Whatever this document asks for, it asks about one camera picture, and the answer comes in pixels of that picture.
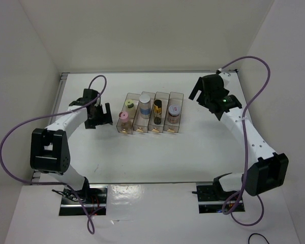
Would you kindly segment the yellow cap spice bottle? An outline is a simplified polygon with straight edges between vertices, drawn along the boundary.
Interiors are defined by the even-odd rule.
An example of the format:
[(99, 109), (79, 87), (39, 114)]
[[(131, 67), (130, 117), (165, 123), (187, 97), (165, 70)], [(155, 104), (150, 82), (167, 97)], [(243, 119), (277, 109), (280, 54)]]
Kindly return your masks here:
[(133, 119), (136, 113), (136, 106), (132, 99), (125, 101), (126, 112), (128, 113), (129, 119)]

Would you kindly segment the red label spice jar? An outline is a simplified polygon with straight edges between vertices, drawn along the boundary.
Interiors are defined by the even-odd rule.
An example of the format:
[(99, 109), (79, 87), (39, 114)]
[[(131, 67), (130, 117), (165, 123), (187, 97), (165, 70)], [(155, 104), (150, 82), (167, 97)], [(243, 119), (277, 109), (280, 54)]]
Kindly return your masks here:
[(168, 121), (171, 124), (178, 123), (181, 115), (181, 107), (179, 105), (172, 104), (168, 108)]

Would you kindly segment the black gold pepper grinder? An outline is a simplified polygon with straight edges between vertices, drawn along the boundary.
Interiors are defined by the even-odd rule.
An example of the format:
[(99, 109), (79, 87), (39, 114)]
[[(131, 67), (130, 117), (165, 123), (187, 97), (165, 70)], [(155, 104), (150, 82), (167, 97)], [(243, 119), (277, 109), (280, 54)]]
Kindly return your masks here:
[(154, 123), (159, 125), (162, 121), (162, 101), (160, 99), (155, 99), (154, 104)]

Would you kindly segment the pink cap spice bottle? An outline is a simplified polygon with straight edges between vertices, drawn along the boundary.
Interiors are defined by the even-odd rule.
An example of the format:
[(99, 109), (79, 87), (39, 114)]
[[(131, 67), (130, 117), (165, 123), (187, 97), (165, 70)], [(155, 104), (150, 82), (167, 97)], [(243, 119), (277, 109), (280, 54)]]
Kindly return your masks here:
[(122, 130), (128, 130), (131, 128), (131, 120), (129, 119), (128, 113), (126, 111), (122, 111), (119, 114), (119, 119)]

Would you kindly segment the white blue cylindrical shaker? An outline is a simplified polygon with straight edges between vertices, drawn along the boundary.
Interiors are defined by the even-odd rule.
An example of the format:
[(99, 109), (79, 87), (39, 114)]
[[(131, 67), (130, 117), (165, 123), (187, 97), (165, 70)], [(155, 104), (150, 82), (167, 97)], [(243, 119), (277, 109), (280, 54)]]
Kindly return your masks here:
[(142, 118), (147, 119), (151, 114), (151, 98), (148, 94), (142, 94), (139, 97), (140, 115)]

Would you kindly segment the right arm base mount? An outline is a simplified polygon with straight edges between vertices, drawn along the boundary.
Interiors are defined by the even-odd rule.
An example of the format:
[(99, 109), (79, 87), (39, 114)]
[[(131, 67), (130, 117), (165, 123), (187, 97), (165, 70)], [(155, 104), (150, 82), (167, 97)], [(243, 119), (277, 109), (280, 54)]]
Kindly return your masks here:
[(222, 213), (225, 200), (236, 191), (223, 192), (211, 183), (197, 184), (192, 194), (197, 197), (200, 214)]

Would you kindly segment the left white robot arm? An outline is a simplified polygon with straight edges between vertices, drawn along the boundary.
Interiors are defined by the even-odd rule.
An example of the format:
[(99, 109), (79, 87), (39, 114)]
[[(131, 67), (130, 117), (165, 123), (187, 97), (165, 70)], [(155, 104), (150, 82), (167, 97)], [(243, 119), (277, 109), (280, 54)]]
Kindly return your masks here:
[(100, 93), (85, 88), (83, 96), (69, 104), (65, 114), (44, 129), (32, 132), (30, 166), (44, 174), (50, 174), (58, 182), (71, 186), (73, 197), (79, 203), (86, 203), (96, 193), (90, 189), (88, 179), (71, 166), (68, 139), (84, 124), (86, 129), (113, 124), (109, 103), (105, 103), (106, 113), (99, 98)]

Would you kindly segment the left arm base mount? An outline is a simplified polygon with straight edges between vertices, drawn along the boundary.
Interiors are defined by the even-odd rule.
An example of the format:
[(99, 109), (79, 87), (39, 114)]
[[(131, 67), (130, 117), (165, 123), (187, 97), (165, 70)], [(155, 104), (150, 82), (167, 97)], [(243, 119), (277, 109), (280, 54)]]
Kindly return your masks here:
[[(106, 214), (108, 185), (91, 184), (90, 189), (94, 195), (90, 196), (87, 200), (84, 198), (81, 199), (84, 208), (89, 215), (104, 216)], [(81, 204), (69, 189), (64, 189), (58, 194), (62, 196), (59, 207), (59, 216), (65, 217), (85, 215)]]

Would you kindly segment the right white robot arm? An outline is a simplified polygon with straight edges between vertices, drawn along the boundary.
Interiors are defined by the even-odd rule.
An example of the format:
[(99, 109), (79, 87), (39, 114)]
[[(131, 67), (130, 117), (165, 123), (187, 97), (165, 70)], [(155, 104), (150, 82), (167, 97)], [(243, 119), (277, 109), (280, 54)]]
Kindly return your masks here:
[(213, 195), (219, 200), (244, 189), (257, 196), (283, 185), (289, 160), (270, 147), (251, 121), (243, 114), (243, 107), (235, 95), (225, 89), (225, 81), (218, 74), (200, 77), (190, 100), (207, 108), (248, 151), (246, 173), (227, 173), (214, 178)]

